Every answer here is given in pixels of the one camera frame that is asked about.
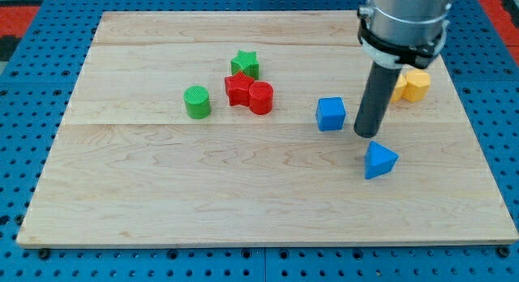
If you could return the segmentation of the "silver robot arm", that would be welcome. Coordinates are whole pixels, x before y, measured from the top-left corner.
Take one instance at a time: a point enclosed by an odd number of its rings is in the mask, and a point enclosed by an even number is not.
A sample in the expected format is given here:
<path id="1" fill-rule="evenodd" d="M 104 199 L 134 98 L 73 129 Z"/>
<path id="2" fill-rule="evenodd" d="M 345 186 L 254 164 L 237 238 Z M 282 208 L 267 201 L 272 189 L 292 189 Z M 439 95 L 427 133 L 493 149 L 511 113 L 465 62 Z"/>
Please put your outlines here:
<path id="1" fill-rule="evenodd" d="M 372 64 L 354 122 L 363 138 L 376 136 L 401 69 L 427 68 L 447 38 L 454 0 L 366 0 L 358 7 L 358 41 Z"/>

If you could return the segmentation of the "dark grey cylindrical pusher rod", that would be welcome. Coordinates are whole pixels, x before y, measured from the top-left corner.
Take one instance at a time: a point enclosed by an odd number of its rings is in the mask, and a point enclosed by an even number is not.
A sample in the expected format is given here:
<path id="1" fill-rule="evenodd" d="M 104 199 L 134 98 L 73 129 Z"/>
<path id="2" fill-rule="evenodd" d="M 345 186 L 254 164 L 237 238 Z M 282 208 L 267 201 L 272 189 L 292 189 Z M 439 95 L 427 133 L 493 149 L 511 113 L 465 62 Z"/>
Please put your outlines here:
<path id="1" fill-rule="evenodd" d="M 354 122 L 354 132 L 363 138 L 377 135 L 401 69 L 388 69 L 373 62 Z"/>

